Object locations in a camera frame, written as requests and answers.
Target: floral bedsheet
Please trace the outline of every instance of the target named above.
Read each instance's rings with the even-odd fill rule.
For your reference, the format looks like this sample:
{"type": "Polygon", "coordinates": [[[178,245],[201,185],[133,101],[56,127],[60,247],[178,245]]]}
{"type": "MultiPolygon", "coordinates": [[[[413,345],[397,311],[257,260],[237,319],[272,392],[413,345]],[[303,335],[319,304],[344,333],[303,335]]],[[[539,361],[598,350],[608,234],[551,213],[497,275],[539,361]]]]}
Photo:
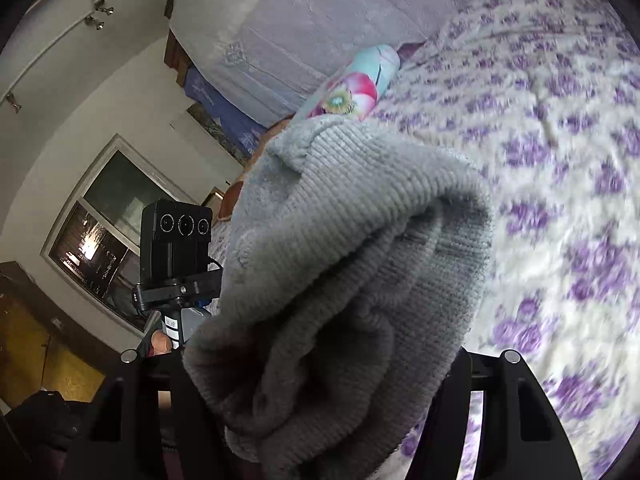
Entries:
{"type": "MultiPolygon", "coordinates": [[[[494,263],[469,351],[515,348],[585,479],[640,417],[640,52],[606,0],[474,0],[367,121],[454,148],[490,183],[494,263]]],[[[460,479],[473,476],[474,396],[460,479]]],[[[424,421],[377,478],[403,478],[424,421]]]]}

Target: window frame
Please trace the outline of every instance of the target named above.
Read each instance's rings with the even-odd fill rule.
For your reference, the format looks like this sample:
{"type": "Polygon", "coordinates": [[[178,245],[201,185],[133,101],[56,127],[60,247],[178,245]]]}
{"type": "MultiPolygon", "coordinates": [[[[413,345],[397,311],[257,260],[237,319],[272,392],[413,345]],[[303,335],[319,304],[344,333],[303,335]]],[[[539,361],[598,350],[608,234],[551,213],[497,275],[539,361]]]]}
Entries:
{"type": "Polygon", "coordinates": [[[93,294],[89,291],[85,290],[85,288],[76,282],[71,276],[69,276],[60,266],[54,261],[53,258],[49,256],[53,245],[56,243],[58,239],[58,235],[60,231],[65,227],[66,221],[71,213],[76,202],[78,202],[84,209],[93,216],[101,225],[107,229],[113,236],[115,236],[118,241],[120,241],[127,249],[131,250],[138,257],[140,257],[140,248],[129,240],[125,235],[123,235],[120,231],[118,231],[103,215],[98,213],[91,204],[87,202],[84,198],[84,194],[91,187],[91,184],[98,177],[102,169],[107,165],[107,162],[111,160],[111,157],[116,153],[121,152],[125,157],[127,157],[134,166],[136,166],[142,173],[144,173],[151,181],[156,184],[160,189],[162,189],[165,193],[171,196],[174,200],[178,202],[188,202],[191,204],[197,204],[197,202],[187,195],[183,190],[181,190],[178,186],[176,186],[173,182],[171,182],[167,177],[165,177],[162,173],[160,173],[151,163],[149,163],[146,158],[144,158],[140,153],[138,153],[125,139],[123,139],[119,134],[113,136],[113,138],[107,143],[107,145],[102,149],[102,151],[98,154],[95,160],[90,164],[89,168],[84,172],[78,184],[74,187],[71,195],[69,195],[68,199],[63,205],[60,213],[58,214],[56,221],[51,227],[51,231],[49,231],[49,235],[47,236],[47,240],[45,241],[42,250],[40,251],[40,256],[44,258],[44,260],[49,264],[51,268],[63,279],[65,280],[76,292],[78,292],[88,303],[92,304],[95,308],[97,308],[100,312],[106,314],[110,319],[114,320],[121,327],[125,328],[129,332],[142,337],[146,331],[153,325],[153,322],[158,316],[151,316],[145,325],[144,331],[141,331],[134,327],[132,324],[128,323],[125,319],[121,318],[116,314],[113,310],[111,310],[108,306],[103,304],[100,300],[98,300],[93,294]]]}

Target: ribbed knit fabric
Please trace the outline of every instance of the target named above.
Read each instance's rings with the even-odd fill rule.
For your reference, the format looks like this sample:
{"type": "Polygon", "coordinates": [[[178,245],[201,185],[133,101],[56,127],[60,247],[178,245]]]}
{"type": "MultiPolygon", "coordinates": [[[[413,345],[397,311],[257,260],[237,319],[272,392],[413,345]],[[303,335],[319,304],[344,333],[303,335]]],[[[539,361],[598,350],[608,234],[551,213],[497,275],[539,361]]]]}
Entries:
{"type": "Polygon", "coordinates": [[[449,370],[491,228],[463,160],[339,116],[292,126],[244,184],[185,368],[269,480],[365,478],[449,370]]]}

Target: wall hook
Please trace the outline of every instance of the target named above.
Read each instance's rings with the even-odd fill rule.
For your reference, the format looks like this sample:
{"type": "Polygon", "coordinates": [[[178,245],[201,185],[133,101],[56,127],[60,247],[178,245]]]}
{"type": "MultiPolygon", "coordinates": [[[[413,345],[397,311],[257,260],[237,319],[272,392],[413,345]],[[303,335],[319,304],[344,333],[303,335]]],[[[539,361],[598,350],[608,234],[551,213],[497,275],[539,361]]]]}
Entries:
{"type": "Polygon", "coordinates": [[[15,96],[13,92],[9,92],[6,97],[5,97],[6,101],[12,106],[12,108],[14,109],[15,113],[18,113],[21,108],[22,105],[18,104],[18,101],[15,100],[15,96]]]}
{"type": "Polygon", "coordinates": [[[113,7],[105,7],[104,0],[97,0],[94,3],[94,9],[98,12],[104,12],[107,16],[111,16],[113,14],[113,7]]]}
{"type": "Polygon", "coordinates": [[[104,27],[104,22],[100,22],[99,20],[96,20],[90,14],[84,19],[84,23],[89,26],[95,25],[95,30],[102,30],[102,28],[104,27]]]}

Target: window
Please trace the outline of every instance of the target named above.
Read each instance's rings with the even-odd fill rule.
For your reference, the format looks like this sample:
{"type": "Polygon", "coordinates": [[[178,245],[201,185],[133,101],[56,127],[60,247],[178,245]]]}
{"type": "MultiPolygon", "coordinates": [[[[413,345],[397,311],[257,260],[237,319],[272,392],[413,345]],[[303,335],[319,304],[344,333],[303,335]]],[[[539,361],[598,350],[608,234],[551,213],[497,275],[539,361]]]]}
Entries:
{"type": "Polygon", "coordinates": [[[142,210],[160,198],[193,203],[116,136],[79,182],[43,248],[68,280],[137,330],[146,324],[131,301],[140,281],[142,210]]]}

